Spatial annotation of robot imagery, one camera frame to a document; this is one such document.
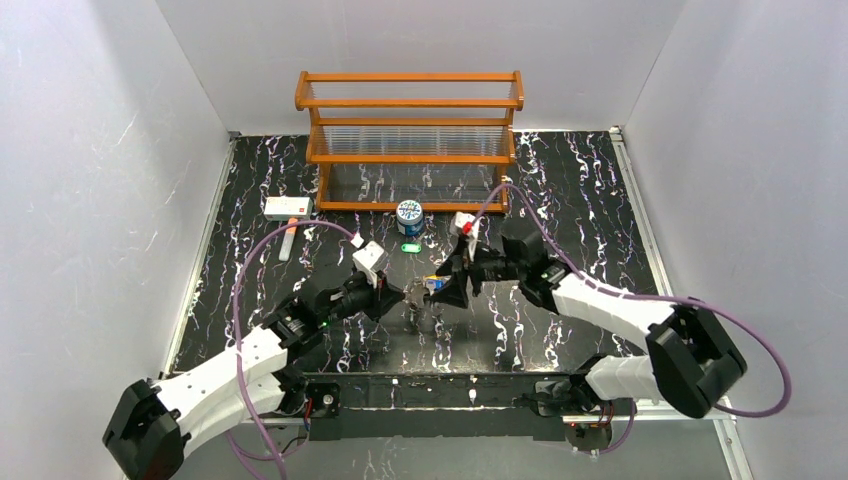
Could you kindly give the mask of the blue key tag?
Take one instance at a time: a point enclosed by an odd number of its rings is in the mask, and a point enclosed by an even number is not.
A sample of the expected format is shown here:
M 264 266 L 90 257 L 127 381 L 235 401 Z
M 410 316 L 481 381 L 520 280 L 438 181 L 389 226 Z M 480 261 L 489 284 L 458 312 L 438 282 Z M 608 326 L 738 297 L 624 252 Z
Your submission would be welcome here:
M 444 285 L 445 281 L 440 277 L 438 277 L 438 278 L 439 279 L 437 281 L 425 282 L 425 280 L 424 280 L 425 287 L 428 290 L 430 290 L 431 292 L 434 292 L 434 291 L 440 289 Z

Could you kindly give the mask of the large silver carabiner keyring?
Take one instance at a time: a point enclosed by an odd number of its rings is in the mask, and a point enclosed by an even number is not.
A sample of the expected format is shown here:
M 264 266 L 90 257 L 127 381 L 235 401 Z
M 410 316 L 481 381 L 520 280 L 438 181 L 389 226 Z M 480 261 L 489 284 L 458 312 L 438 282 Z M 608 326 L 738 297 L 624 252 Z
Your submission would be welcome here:
M 407 317 L 415 328 L 432 323 L 438 314 L 436 306 L 430 301 L 430 289 L 423 278 L 413 279 L 406 287 Z

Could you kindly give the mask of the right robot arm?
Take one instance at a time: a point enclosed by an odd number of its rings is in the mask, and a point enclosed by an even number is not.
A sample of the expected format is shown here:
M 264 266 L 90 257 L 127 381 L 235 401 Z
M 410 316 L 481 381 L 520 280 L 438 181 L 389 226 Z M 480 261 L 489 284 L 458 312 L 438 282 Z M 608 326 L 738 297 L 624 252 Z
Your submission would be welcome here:
M 479 239 L 479 223 L 460 212 L 450 226 L 457 243 L 437 269 L 446 283 L 432 303 L 468 307 L 487 282 L 516 282 L 532 305 L 587 321 L 642 350 L 642 355 L 596 355 L 532 399 L 552 408 L 587 412 L 619 399 L 664 401 L 702 418 L 747 371 L 747 362 L 716 315 L 676 301 L 640 299 L 587 277 L 550 255 L 543 235 L 508 225 L 502 250 Z

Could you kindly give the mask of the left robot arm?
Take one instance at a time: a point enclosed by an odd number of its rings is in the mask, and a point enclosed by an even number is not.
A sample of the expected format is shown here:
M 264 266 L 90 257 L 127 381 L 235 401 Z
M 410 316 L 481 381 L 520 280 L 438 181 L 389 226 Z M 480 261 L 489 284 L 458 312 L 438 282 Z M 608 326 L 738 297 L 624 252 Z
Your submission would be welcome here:
M 403 299 L 383 273 L 375 285 L 361 272 L 335 288 L 306 284 L 240 347 L 178 376 L 128 386 L 102 442 L 127 478 L 169 479 L 198 447 L 253 413 L 299 412 L 311 399 L 294 361 L 322 341 L 331 323 L 359 313 L 377 321 Z

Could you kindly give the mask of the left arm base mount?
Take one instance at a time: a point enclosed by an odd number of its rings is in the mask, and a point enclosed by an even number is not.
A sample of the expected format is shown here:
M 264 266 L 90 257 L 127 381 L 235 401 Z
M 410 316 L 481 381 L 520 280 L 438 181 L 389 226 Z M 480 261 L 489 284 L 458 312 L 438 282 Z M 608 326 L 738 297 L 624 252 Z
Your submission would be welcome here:
M 267 380 L 249 385 L 247 392 L 263 417 L 335 418 L 340 413 L 341 387 L 334 382 L 309 382 L 283 390 Z

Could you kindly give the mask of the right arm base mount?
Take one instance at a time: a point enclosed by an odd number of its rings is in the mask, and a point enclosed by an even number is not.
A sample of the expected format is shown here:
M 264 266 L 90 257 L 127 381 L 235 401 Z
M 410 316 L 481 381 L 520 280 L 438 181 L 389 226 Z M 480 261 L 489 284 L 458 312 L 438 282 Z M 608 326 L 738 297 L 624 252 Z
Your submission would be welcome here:
M 544 418 L 588 415 L 595 416 L 596 423 L 611 422 L 616 413 L 623 414 L 626 410 L 623 401 L 600 400 L 580 389 L 524 393 L 514 404 L 528 407 Z

